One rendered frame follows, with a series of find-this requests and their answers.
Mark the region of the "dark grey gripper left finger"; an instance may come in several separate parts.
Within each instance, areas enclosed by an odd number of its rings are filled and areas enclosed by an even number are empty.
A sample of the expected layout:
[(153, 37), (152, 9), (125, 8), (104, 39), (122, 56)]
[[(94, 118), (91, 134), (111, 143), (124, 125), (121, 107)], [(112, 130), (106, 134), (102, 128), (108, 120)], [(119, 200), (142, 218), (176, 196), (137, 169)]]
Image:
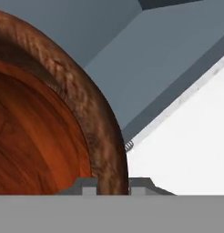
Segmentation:
[(58, 195), (96, 196), (97, 179), (95, 177), (78, 177), (71, 187), (61, 190)]

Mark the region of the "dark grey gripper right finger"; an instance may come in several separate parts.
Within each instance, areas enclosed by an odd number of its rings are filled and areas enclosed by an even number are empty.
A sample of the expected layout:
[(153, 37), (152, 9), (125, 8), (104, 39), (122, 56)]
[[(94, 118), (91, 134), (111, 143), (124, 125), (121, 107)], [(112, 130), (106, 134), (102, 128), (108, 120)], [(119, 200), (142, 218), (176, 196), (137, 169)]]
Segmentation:
[(129, 194), (131, 196), (174, 196), (171, 193), (161, 187), (157, 187), (150, 177), (131, 177), (129, 179)]

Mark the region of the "brown wooden bowl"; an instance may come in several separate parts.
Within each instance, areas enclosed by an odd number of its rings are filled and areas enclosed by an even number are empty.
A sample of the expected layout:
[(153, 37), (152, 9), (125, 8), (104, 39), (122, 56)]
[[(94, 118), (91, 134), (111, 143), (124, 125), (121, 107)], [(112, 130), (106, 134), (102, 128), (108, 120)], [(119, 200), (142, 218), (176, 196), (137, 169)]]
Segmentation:
[(128, 193), (117, 119), (59, 45), (0, 10), (0, 195), (53, 195), (80, 178)]

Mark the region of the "grey-blue open cabinet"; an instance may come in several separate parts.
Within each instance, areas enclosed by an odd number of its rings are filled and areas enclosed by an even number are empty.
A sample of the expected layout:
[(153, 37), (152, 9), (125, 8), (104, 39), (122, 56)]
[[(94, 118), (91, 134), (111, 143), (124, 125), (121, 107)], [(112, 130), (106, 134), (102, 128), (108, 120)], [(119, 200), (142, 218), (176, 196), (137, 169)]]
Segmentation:
[(224, 38), (224, 0), (0, 0), (40, 29), (99, 86), (125, 140), (151, 103)]

